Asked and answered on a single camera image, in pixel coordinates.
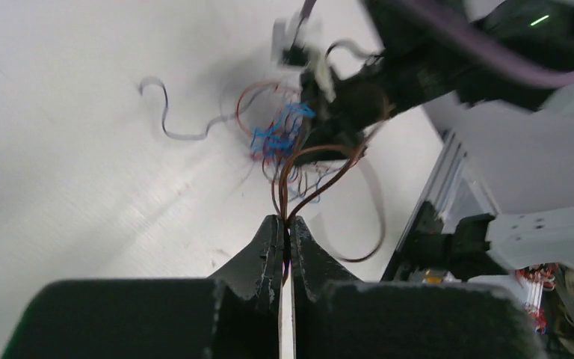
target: gray wall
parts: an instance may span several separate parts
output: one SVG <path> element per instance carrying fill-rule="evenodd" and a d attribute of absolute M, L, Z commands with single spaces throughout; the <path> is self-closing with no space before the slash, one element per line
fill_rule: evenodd
<path fill-rule="evenodd" d="M 484 16 L 501 2 L 469 0 L 469 15 Z M 425 108 L 439 130 L 460 134 L 504 212 L 574 205 L 574 119 L 500 102 L 465 109 L 453 94 Z"/>

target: white tabletop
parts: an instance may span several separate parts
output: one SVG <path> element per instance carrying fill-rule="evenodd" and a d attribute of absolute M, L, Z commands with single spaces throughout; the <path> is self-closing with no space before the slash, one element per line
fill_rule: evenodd
<path fill-rule="evenodd" d="M 320 0 L 324 45 L 349 37 L 377 48 L 359 2 Z M 274 210 L 270 186 L 232 124 L 200 143 L 158 129 L 199 132 L 230 112 L 240 91 L 279 76 L 271 29 L 296 0 L 0 0 L 0 352 L 22 309 L 47 283 L 72 277 L 204 277 L 252 238 Z M 344 74 L 359 62 L 339 51 Z M 389 121 L 359 169 L 303 216 L 322 245 L 359 257 L 377 241 L 373 196 L 387 240 L 349 267 L 377 280 L 441 149 L 423 110 Z M 382 186 L 368 182 L 380 182 Z"/>

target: curly gray wire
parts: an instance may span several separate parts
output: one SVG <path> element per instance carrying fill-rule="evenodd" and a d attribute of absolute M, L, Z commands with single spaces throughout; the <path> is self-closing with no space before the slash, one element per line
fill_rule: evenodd
<path fill-rule="evenodd" d="M 164 132 L 166 137 L 172 138 L 173 140 L 177 140 L 177 141 L 203 141 L 208 137 L 208 134 L 210 133 L 210 128 L 212 128 L 213 125 L 216 125 L 218 123 L 225 123 L 229 120 L 234 120 L 236 118 L 236 114 L 229 114 L 227 116 L 215 117 L 208 122 L 208 125 L 206 125 L 206 130 L 203 133 L 199 133 L 196 135 L 183 135 L 183 134 L 179 134 L 179 133 L 169 132 L 168 129 L 166 128 L 166 118 L 168 116 L 168 92 L 166 91 L 166 86 L 164 85 L 164 82 L 158 77 L 147 76 L 147 77 L 143 78 L 142 81 L 140 82 L 140 87 L 138 88 L 138 90 L 140 91 L 140 95 L 144 95 L 144 88 L 146 88 L 147 86 L 151 86 L 151 85 L 159 86 L 164 91 L 164 110 L 161 112 L 161 130 L 162 130 L 162 132 Z M 252 102 L 254 102 L 254 100 L 258 97 L 258 95 L 260 95 L 262 92 L 266 91 L 267 89 L 268 88 L 261 88 L 261 89 L 257 90 L 257 92 L 255 92 L 250 97 L 250 100 L 242 105 L 239 113 L 245 112 L 252 105 Z"/>

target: green led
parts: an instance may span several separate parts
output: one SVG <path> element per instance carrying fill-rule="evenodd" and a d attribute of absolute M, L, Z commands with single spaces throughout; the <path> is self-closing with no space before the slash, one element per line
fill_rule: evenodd
<path fill-rule="evenodd" d="M 531 24 L 529 24 L 529 26 L 536 26 L 548 18 L 549 18 L 549 15 L 545 15 L 545 16 L 539 18 L 538 20 L 532 22 Z"/>

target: table surface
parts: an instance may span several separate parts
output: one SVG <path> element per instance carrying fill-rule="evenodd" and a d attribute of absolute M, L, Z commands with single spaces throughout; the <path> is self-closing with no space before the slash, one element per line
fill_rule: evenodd
<path fill-rule="evenodd" d="M 0 0 L 0 352 L 47 283 L 204 277 L 251 240 L 274 210 L 240 132 L 228 123 L 204 142 L 169 140 L 161 93 L 142 97 L 137 85 L 159 76 L 170 129 L 200 132 L 244 87 L 285 75 L 270 62 L 271 29 L 300 5 Z M 320 1 L 314 17 L 323 46 L 346 37 L 378 47 L 358 1 Z M 341 51 L 333 61 L 345 75 L 359 69 Z M 389 121 L 366 161 L 303 211 L 316 239 L 359 257 L 377 241 L 383 206 L 382 251 L 348 266 L 378 280 L 441 148 L 422 109 Z"/>

